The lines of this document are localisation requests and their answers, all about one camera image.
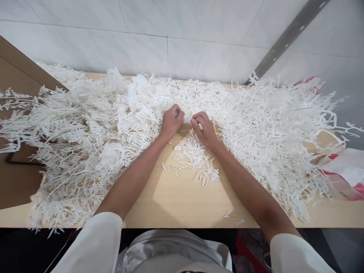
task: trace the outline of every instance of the white shirt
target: white shirt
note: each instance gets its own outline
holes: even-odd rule
[[[122,219],[112,212],[93,216],[53,269],[58,272],[114,273],[120,245]],[[275,273],[334,272],[302,238],[278,234],[270,242]],[[186,230],[151,230],[135,238],[122,264],[123,273],[231,272],[229,249],[202,240]]]

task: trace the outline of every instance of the pile of white plastic parts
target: pile of white plastic parts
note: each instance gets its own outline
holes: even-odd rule
[[[309,221],[305,204],[328,189],[312,162],[318,155],[309,154],[303,142],[315,143],[321,131],[353,135],[336,127],[333,94],[315,95],[310,83],[280,86],[270,78],[252,78],[249,88],[227,88],[217,82],[147,75],[129,82],[117,69],[109,70],[105,80],[89,80],[69,68],[40,65],[69,91],[41,88],[38,97],[1,93],[1,108],[14,109],[0,123],[0,136],[9,140],[1,152],[15,152],[25,142],[39,148],[33,158],[46,166],[29,216],[34,228],[45,223],[54,228],[83,226],[115,180],[157,137],[163,113],[174,103],[185,112],[185,123],[205,111],[234,157],[303,221]],[[345,144],[346,138],[337,140]],[[196,161],[208,164],[211,158],[206,158]],[[196,177],[202,185],[203,176]],[[218,170],[209,183],[216,180]]]

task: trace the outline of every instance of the white sleeve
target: white sleeve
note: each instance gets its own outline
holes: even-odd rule
[[[270,258],[274,273],[335,273],[308,242],[293,234],[272,238]]]
[[[122,219],[112,212],[93,216],[52,273],[114,273],[119,254]]]

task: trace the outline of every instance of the wooden table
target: wooden table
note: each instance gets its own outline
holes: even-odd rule
[[[87,73],[87,76],[101,79],[105,75]],[[201,181],[192,179],[196,170],[184,169],[179,172],[179,177],[172,173],[170,165],[176,163],[173,147],[187,134],[188,132],[176,134],[172,144],[163,150],[146,187],[126,217],[124,227],[236,228],[235,222],[245,219],[246,222],[239,225],[239,228],[257,228],[257,223],[235,195],[217,160],[214,166],[221,170],[221,179],[204,188],[201,187]],[[328,133],[320,134],[318,138],[322,146],[336,142]],[[161,162],[168,172],[161,168]],[[311,224],[292,218],[297,228],[364,228],[364,201],[332,201],[328,198],[317,200],[315,206],[313,203],[307,205]],[[32,203],[0,210],[0,227],[27,227],[27,216]],[[237,216],[224,218],[226,212]]]

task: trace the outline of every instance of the forearm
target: forearm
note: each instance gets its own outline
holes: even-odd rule
[[[169,139],[158,136],[114,183],[95,214],[114,212],[125,219],[143,191],[155,163]]]
[[[300,236],[272,195],[219,142],[211,151],[219,160],[236,195],[261,227],[268,242],[278,233]]]

